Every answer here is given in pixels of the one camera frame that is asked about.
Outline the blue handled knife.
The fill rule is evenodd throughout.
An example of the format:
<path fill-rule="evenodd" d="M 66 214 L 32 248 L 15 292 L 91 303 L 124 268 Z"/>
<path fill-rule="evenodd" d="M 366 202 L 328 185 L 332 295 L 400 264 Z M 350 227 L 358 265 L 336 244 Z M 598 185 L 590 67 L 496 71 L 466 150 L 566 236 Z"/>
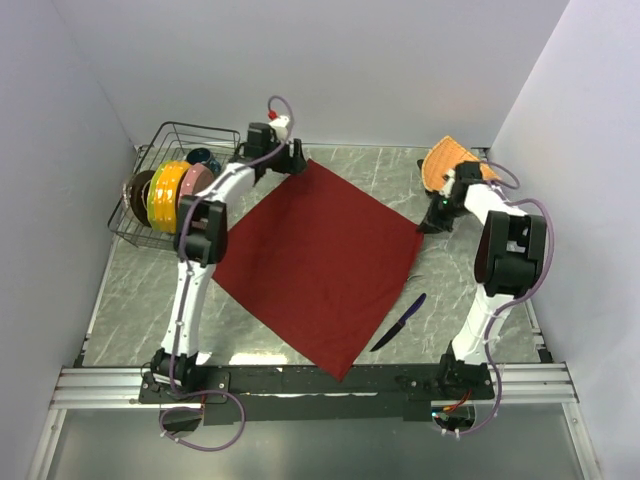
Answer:
<path fill-rule="evenodd" d="M 405 327 L 407 321 L 417 313 L 426 300 L 427 295 L 421 293 L 416 300 L 407 308 L 400 318 L 385 332 L 385 334 L 374 344 L 370 352 L 376 352 L 393 340 Z"/>

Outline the dark red cloth napkin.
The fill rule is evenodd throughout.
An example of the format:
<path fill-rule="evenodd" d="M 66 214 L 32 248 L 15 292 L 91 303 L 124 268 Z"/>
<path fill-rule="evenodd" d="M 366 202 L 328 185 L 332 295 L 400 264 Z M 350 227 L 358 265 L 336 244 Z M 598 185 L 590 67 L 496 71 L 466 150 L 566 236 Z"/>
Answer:
<path fill-rule="evenodd" d="M 422 243 L 412 221 L 311 161 L 230 229 L 213 278 L 341 381 L 399 299 Z"/>

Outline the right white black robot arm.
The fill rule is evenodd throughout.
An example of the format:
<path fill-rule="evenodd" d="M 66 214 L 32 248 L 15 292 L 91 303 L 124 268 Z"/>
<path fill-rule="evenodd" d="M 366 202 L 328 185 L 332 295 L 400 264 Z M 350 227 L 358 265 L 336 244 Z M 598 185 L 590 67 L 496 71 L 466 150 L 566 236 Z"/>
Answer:
<path fill-rule="evenodd" d="M 417 231 L 450 231 L 454 221 L 474 216 L 482 225 L 474 262 L 474 300 L 458 334 L 441 356 L 437 385 L 452 399 L 490 382 L 488 366 L 499 333 L 512 309 L 528 298 L 546 275 L 548 222 L 508 200 L 483 178 L 481 164 L 447 167 L 444 185 Z"/>

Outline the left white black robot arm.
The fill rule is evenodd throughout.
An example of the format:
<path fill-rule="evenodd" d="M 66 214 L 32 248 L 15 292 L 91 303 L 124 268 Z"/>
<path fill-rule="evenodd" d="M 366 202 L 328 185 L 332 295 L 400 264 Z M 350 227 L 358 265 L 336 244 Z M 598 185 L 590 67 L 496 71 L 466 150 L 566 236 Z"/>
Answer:
<path fill-rule="evenodd" d="M 151 374 L 177 402 L 194 397 L 200 383 L 199 322 L 209 282 L 227 251 L 229 207 L 269 170 L 297 175 L 306 169 L 301 141 L 290 138 L 293 125 L 290 114 L 251 123 L 244 144 L 218 178 L 178 203 L 176 295 L 167 331 L 150 361 Z"/>

